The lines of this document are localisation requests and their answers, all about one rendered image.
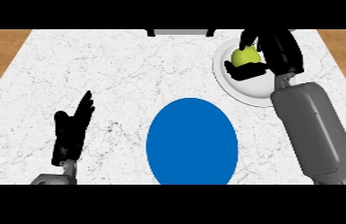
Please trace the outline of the blue plate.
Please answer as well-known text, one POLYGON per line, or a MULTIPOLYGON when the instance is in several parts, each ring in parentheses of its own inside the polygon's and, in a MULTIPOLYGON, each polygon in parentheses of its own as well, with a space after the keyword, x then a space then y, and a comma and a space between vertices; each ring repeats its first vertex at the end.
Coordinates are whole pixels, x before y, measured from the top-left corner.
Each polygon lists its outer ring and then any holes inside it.
POLYGON ((238 139, 228 116, 209 101, 183 98, 158 111, 146 154, 160 184, 228 183, 238 162, 238 139))

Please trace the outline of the grey appliance with black legs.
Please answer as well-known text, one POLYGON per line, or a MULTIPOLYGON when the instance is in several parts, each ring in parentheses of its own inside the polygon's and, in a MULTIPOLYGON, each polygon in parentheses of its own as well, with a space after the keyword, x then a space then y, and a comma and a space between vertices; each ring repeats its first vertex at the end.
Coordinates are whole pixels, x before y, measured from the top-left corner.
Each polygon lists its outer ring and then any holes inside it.
POLYGON ((206 37, 213 37, 216 29, 145 29, 148 32, 148 37, 155 36, 194 36, 201 35, 206 37))

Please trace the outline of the yellow-green pear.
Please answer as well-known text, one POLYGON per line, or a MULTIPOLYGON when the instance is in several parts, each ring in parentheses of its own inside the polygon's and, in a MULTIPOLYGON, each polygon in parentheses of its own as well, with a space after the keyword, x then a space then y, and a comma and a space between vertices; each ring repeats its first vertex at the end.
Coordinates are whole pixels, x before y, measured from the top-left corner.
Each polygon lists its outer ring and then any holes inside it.
POLYGON ((260 54, 257 52, 256 46, 251 45, 240 50, 238 48, 234 50, 231 54, 231 63, 235 67, 243 66, 247 63, 259 63, 260 62, 260 54))

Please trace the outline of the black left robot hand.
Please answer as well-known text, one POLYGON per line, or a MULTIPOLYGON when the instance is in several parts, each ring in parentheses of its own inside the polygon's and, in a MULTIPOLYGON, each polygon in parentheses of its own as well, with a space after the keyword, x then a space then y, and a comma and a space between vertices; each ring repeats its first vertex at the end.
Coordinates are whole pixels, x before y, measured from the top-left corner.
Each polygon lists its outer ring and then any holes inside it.
POLYGON ((81 155, 86 131, 95 112, 92 92, 87 91, 80 100, 77 110, 72 116, 64 111, 55 113, 55 149, 52 165, 61 166, 67 160, 77 161, 81 155))

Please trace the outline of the white plate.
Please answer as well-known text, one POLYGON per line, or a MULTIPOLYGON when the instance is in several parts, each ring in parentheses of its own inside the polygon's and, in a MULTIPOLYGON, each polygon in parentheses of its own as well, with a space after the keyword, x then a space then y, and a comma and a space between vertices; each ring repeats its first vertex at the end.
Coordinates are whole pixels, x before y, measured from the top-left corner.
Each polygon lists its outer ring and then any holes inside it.
POLYGON ((234 38, 222 44, 213 56, 213 76, 226 94, 243 104, 254 107, 272 107, 271 94, 275 91, 275 74, 266 74, 237 81, 228 74, 225 61, 231 60, 232 51, 240 46, 240 39, 234 38))

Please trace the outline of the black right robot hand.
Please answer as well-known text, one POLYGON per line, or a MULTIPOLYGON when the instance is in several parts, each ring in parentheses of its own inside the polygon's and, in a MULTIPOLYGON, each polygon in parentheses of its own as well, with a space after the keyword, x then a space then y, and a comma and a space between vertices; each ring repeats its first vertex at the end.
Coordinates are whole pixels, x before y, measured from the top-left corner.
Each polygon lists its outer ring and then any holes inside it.
POLYGON ((225 62, 229 76, 237 80, 248 80, 266 74, 269 70, 277 76, 305 72, 303 54, 296 39, 288 29, 250 29, 241 34, 240 50, 244 50, 254 42, 257 52, 263 53, 265 62, 245 62, 235 66, 225 62))

